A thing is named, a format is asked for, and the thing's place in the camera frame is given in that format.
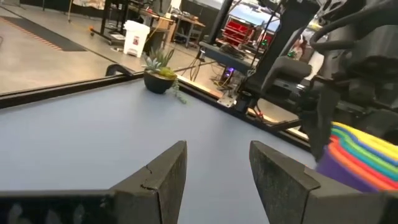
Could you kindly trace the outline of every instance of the succulent plant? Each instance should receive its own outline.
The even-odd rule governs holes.
[[[180,93],[180,86],[178,85],[178,78],[176,78],[173,82],[173,91],[174,96],[183,104],[187,104],[187,100]]]
[[[147,64],[146,67],[145,67],[146,70],[150,70],[150,71],[153,71],[153,72],[159,72],[160,71],[161,63],[158,62],[156,58],[152,60],[150,57],[147,57],[145,59],[145,62]]]
[[[173,70],[171,70],[169,67],[161,68],[160,71],[159,71],[159,75],[161,75],[163,77],[170,78],[170,79],[174,79],[174,78],[177,77],[175,72]]]
[[[170,59],[173,57],[174,49],[170,50],[168,53],[164,53],[162,50],[154,51],[151,49],[149,58],[151,60],[155,60],[160,62],[160,67],[167,67],[169,64]]]

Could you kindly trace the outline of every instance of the sticker on bin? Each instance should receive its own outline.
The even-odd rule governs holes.
[[[135,37],[134,37],[134,40],[132,41],[132,44],[138,45],[138,43],[139,43],[139,37],[138,37],[138,36],[135,36]]]

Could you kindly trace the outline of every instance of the blue table surface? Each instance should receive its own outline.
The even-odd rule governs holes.
[[[187,140],[179,223],[268,223],[251,174],[250,141],[309,167],[315,161],[184,96],[187,105],[134,81],[0,110],[0,190],[108,189],[178,140]]]

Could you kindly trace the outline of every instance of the rainbow stacking toy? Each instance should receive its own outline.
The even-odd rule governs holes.
[[[362,192],[398,189],[398,147],[333,123],[331,143],[317,171]]]

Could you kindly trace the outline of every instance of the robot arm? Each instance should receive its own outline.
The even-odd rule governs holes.
[[[306,90],[317,103],[300,113],[316,159],[328,144],[331,121],[384,139],[398,128],[393,104],[398,99],[398,1],[324,1],[321,9],[323,28],[310,44],[325,60],[312,80],[316,88]],[[327,42],[317,42],[327,34]],[[309,100],[301,97],[301,102]]]

